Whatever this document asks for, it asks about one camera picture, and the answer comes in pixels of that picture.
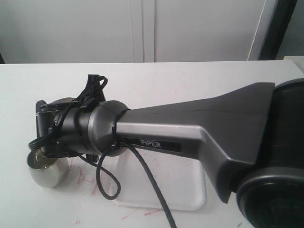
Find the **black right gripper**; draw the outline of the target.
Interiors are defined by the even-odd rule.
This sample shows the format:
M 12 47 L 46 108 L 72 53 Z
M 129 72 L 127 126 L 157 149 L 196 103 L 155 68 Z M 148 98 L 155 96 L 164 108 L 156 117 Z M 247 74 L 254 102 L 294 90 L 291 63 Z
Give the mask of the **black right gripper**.
M 72 97 L 62 98 L 49 104 L 45 101 L 37 102 L 36 123 L 40 137 L 50 134 L 59 125 L 66 108 L 76 104 L 68 111 L 59 134 L 41 148 L 43 155 L 55 159 L 84 154 L 88 161 L 97 162 L 100 152 L 97 152 L 89 141 L 88 122 L 92 110 L 104 101 L 103 96 L 98 96 L 90 98 L 84 104 L 80 104 Z

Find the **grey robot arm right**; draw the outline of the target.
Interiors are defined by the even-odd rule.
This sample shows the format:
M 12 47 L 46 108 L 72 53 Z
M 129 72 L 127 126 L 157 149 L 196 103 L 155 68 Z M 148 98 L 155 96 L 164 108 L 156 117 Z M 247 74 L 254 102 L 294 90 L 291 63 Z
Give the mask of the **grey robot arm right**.
M 232 192 L 256 228 L 304 225 L 304 81 L 254 83 L 214 98 L 129 109 L 107 101 L 107 79 L 89 75 L 76 97 L 36 104 L 37 138 L 47 158 L 80 157 L 103 170 L 124 149 L 142 164 L 171 227 L 175 221 L 146 162 L 145 149 L 201 162 L 219 199 Z

